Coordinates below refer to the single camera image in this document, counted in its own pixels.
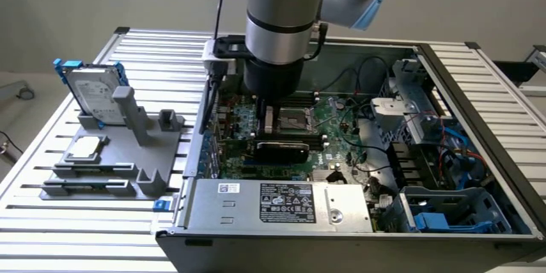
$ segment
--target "blue clip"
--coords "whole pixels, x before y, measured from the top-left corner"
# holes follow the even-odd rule
[[[447,224],[443,214],[421,212],[415,218],[417,230],[423,233],[489,233],[492,222],[484,221],[475,225],[453,225]]]
[[[463,142],[464,146],[468,147],[468,138],[463,137],[456,131],[453,131],[451,128],[443,127],[443,130],[453,137],[457,137],[460,141]]]
[[[122,64],[116,61],[116,63],[113,63],[113,67],[117,70],[117,75],[118,75],[118,83],[122,86],[128,86],[128,80],[126,80],[126,75],[125,75],[125,68],[122,66]]]
[[[62,66],[60,65],[60,63],[62,62],[62,60],[60,58],[56,58],[53,61],[53,66],[54,66],[54,71],[57,72],[57,75],[60,77],[60,81],[62,81],[62,84],[68,84],[68,80],[66,77],[62,73]]]
[[[169,212],[170,211],[170,201],[164,201],[162,199],[157,199],[153,202],[152,211],[153,212]]]
[[[62,64],[62,67],[69,68],[80,68],[84,66],[84,62],[81,60],[66,60]]]

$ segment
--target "hard drive label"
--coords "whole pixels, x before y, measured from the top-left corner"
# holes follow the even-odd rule
[[[88,108],[86,112],[104,124],[122,124],[121,111],[112,99],[114,86],[105,82],[82,80],[77,80],[74,84],[78,96]]]
[[[259,219],[265,223],[316,223],[312,185],[260,184]]]

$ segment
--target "white wall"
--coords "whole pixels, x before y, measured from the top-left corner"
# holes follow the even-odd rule
[[[116,26],[210,31],[217,0],[0,0],[0,70],[46,72],[56,57],[93,59]],[[221,30],[244,31],[245,0],[225,0]],[[477,41],[519,60],[546,43],[546,0],[385,0],[367,32],[329,35]]]

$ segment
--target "circuit board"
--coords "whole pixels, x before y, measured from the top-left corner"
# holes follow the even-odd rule
[[[256,131],[255,104],[249,98],[240,99],[226,116],[232,128],[229,136],[220,145],[220,177],[226,179],[271,179],[271,180],[324,180],[324,176],[313,178],[321,173],[329,174],[336,167],[351,176],[352,161],[360,156],[361,150],[351,146],[344,139],[360,144],[353,114],[337,102],[336,97],[324,97],[301,114],[309,119],[307,125],[301,122],[288,122],[297,113],[293,108],[285,110],[285,123],[281,126],[283,134],[317,135],[324,139],[323,150],[309,150],[307,161],[301,164],[260,164],[252,161],[252,137]]]

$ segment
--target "motherboard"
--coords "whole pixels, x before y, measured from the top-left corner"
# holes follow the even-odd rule
[[[291,100],[280,106],[275,131],[260,134],[255,98],[234,96],[224,101],[218,107],[220,178],[339,183],[361,181],[365,174],[355,168],[365,159],[356,146],[360,145],[359,105],[353,99],[347,101],[339,97],[317,97],[308,102],[299,100],[299,103]],[[297,141],[308,145],[305,161],[257,161],[253,152],[260,140]],[[333,172],[337,178],[327,179]]]

